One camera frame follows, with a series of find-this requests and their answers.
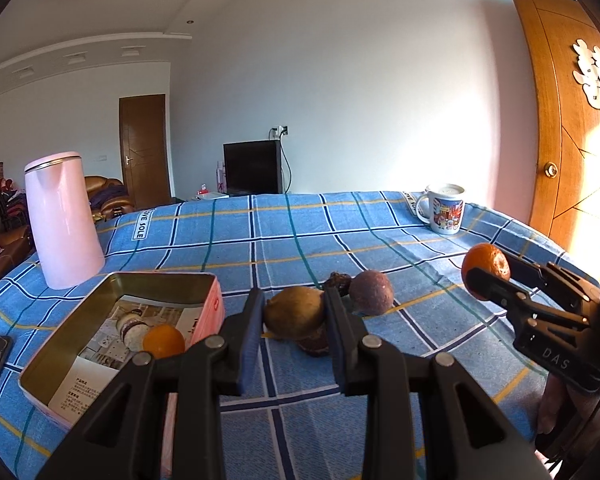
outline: pink bottle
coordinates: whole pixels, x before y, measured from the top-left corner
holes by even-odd
[[[76,152],[56,153],[24,170],[31,231],[49,288],[78,285],[104,266]]]

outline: ceiling medallion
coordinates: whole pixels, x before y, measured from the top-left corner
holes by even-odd
[[[573,49],[578,53],[578,66],[582,70],[582,73],[574,70],[573,76],[582,85],[589,104],[600,110],[600,49],[594,46],[593,52],[590,51],[583,40],[574,43]]]

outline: wooden door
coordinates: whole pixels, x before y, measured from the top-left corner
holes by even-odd
[[[136,209],[171,202],[162,95],[120,99],[120,154],[125,185]]]
[[[576,0],[513,1],[538,98],[538,173],[530,225],[600,279],[600,87],[583,86],[574,75],[585,75],[586,59],[600,64],[599,53],[587,51],[600,50],[600,33]],[[588,70],[592,81],[600,80],[600,68],[589,65]]]

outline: cup lid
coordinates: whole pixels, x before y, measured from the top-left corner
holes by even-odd
[[[39,158],[37,160],[34,160],[33,162],[30,162],[29,164],[27,164],[24,167],[24,172],[25,173],[29,173],[30,171],[35,171],[38,169],[42,168],[46,168],[47,166],[51,166],[51,162],[55,162],[57,161],[62,161],[65,160],[67,158],[80,158],[80,153],[78,152],[62,152],[62,153],[55,153],[53,155],[47,155],[44,156],[42,158]]]
[[[459,195],[464,193],[464,187],[458,184],[429,184],[426,191],[440,195]]]

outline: door knob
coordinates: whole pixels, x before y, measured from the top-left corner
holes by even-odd
[[[544,165],[544,174],[549,178],[555,178],[558,176],[558,166],[552,162],[548,162]]]

